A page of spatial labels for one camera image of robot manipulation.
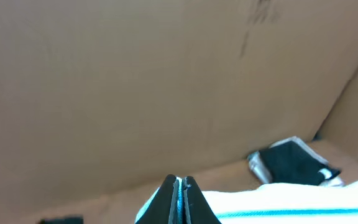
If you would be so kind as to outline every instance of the black pointed object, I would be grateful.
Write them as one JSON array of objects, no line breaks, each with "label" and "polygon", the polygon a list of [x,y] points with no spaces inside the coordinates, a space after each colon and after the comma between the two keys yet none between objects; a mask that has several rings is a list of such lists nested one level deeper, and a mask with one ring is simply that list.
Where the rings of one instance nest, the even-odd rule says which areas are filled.
[{"label": "black pointed object", "polygon": [[185,177],[182,192],[183,224],[221,224],[193,177]]},{"label": "black pointed object", "polygon": [[176,224],[179,181],[168,175],[136,224]]}]

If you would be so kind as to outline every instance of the black cloth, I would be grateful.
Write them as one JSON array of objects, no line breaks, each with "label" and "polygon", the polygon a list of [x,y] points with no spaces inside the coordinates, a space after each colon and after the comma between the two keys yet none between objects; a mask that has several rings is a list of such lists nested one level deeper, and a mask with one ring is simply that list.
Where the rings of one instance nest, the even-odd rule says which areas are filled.
[{"label": "black cloth", "polygon": [[48,220],[41,220],[39,224],[84,224],[84,219],[82,217],[64,217],[64,218],[54,218]]},{"label": "black cloth", "polygon": [[[337,177],[341,171],[322,164],[293,141],[259,151],[260,158],[272,175],[273,183],[319,185]],[[321,169],[332,173],[328,179]]]}]

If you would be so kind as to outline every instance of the black object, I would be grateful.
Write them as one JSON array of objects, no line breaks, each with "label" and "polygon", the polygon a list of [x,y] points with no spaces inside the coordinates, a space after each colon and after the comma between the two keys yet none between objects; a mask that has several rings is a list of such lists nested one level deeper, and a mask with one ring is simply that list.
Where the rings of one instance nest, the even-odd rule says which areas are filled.
[{"label": "black object", "polygon": [[183,179],[182,191],[183,224],[221,224],[193,177]]},{"label": "black object", "polygon": [[[341,171],[322,164],[293,141],[259,151],[260,158],[272,175],[273,183],[319,185],[337,177]],[[321,169],[330,171],[326,177]]]},{"label": "black object", "polygon": [[168,175],[136,224],[176,224],[179,181]]},{"label": "black object", "polygon": [[43,219],[38,224],[84,224],[83,217],[64,217],[54,219]]}]

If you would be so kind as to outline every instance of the white fabric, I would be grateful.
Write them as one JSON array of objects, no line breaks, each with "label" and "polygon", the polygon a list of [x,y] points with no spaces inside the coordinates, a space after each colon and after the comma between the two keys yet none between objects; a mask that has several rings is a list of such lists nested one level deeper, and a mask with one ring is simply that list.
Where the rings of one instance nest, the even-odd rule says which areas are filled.
[{"label": "white fabric", "polygon": [[203,194],[222,224],[358,223],[358,182],[347,187],[266,184],[253,191]]},{"label": "white fabric", "polygon": [[318,172],[323,174],[325,179],[330,179],[333,176],[331,171],[329,171],[327,168],[322,168]]}]

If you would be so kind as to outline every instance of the teal stripe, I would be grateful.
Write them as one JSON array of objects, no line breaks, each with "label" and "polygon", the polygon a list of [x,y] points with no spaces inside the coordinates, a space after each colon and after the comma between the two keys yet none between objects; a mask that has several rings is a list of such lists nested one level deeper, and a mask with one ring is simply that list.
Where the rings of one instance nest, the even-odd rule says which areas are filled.
[{"label": "teal stripe", "polygon": [[358,215],[358,208],[238,211],[238,212],[227,212],[227,213],[216,214],[216,217],[240,218],[240,217],[272,217],[272,216],[303,216],[303,215]]}]

